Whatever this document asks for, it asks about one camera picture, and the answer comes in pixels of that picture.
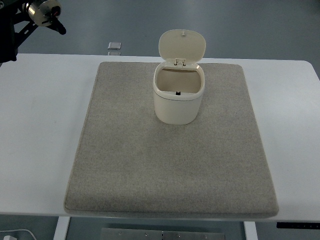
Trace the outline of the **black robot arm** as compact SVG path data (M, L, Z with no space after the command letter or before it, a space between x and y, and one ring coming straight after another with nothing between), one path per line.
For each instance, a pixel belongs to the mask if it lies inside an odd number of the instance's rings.
M66 28L59 21L61 11L57 0L1 0L0 62L16 61L19 46L37 27L65 35Z

